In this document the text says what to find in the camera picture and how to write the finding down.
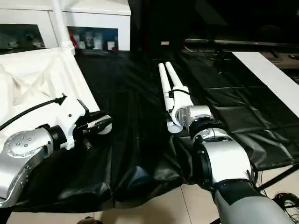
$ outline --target black wire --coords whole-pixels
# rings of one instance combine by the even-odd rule
[[[296,195],[291,193],[279,193],[274,197],[273,201],[285,211],[294,223],[299,223],[299,220],[294,218],[294,216],[299,216],[299,214],[291,215],[287,210],[289,208],[295,208],[299,213],[299,198]]]
[[[262,171],[262,173],[261,173],[261,185],[263,185],[263,171]],[[266,197],[268,197],[268,195],[267,195],[265,189],[263,189],[262,192],[266,195]]]
[[[258,180],[258,170],[257,170],[256,165],[251,160],[249,160],[249,162],[252,166],[252,170],[253,170],[253,173],[254,173],[253,183],[254,183],[254,185],[256,185],[257,180]]]
[[[187,91],[185,91],[185,90],[170,90],[170,91],[169,91],[169,94],[172,95],[173,92],[183,92],[183,93],[188,94],[189,96],[192,96],[189,92],[187,92]]]
[[[66,98],[66,96],[63,96],[61,98],[56,98],[56,99],[52,99],[52,100],[49,100],[47,102],[44,102],[44,103],[41,103],[39,105],[36,105],[36,106],[33,106],[25,111],[23,111],[22,113],[14,116],[13,118],[9,119],[7,122],[5,122],[3,125],[0,126],[0,131],[2,131],[4,128],[6,128],[8,125],[10,125],[11,123],[13,123],[14,121],[16,121],[17,119],[19,119],[20,117],[26,115],[27,113],[31,112],[31,111],[34,111],[40,107],[43,107],[43,106],[46,106],[48,104],[52,104],[52,103],[58,103],[58,104],[61,104],[64,99]]]

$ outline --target black table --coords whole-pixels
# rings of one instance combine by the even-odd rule
[[[194,104],[211,108],[259,170],[299,160],[299,118],[230,53],[84,50],[76,60],[113,129],[35,168],[14,211],[131,208],[195,184],[190,138],[167,131],[160,62],[171,61]]]

